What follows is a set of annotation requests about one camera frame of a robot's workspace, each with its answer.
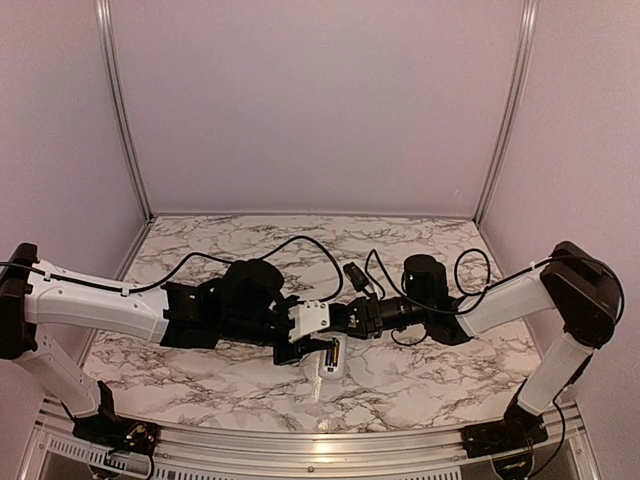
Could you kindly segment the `white remote control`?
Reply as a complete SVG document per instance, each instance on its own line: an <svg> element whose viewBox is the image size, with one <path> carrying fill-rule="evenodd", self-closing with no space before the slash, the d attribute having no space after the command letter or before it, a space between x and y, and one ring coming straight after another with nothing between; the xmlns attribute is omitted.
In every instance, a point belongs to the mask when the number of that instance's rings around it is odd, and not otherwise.
<svg viewBox="0 0 640 480"><path fill-rule="evenodd" d="M331 337L331 347L324 351L319 363L318 373L321 378L338 380L344 376L348 336L337 333Z"/></svg>

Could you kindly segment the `gold battery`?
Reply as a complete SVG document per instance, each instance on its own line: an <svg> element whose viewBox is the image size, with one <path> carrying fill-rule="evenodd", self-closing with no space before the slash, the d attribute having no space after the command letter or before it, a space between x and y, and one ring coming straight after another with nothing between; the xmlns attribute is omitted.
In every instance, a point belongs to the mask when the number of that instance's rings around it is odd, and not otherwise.
<svg viewBox="0 0 640 480"><path fill-rule="evenodd" d="M333 370L336 370L340 366L340 348L341 348L341 340L339 338L334 338L333 348L331 351L331 362L330 362L330 367Z"/></svg>

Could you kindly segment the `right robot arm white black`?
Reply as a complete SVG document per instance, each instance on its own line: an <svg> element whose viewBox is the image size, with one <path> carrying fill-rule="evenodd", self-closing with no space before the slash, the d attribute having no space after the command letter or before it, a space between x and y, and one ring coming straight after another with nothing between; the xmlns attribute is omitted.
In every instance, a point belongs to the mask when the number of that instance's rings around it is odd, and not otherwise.
<svg viewBox="0 0 640 480"><path fill-rule="evenodd" d="M532 263L481 292L477 300L453 298L445 310L404 293L382 301L358 297L330 307L328 328L357 339L384 331L423 326L434 341L455 346L526 317L555 310L564 321L561 335L524 381L495 430L506 448L515 448L534 431L556 397L584 371L593 353L613 337L625 295L615 272L574 243L563 241L549 257Z"/></svg>

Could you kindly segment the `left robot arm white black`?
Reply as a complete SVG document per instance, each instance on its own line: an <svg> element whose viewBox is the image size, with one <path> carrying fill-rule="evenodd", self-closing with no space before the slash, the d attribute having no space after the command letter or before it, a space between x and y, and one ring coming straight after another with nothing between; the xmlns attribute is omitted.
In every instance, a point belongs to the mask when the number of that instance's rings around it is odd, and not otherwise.
<svg viewBox="0 0 640 480"><path fill-rule="evenodd" d="M1 265L1 357L20 365L64 405L86 420L106 445L125 438L110 390L86 376L59 347L49 324L125 334L166 348L213 349L221 340L270 347L287 365L332 348L325 299L301 301L282 293L284 278L260 259L229 263L200 285L163 280L137 286L75 273L38 259L23 243Z"/></svg>

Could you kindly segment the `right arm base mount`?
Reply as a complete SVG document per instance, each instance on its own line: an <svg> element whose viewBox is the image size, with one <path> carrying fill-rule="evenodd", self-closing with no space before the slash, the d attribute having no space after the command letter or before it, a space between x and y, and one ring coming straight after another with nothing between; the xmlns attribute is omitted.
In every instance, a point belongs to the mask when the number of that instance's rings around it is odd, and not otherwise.
<svg viewBox="0 0 640 480"><path fill-rule="evenodd" d="M530 448L549 436L541 418L532 422L502 419L461 429L462 446L469 458L479 458Z"/></svg>

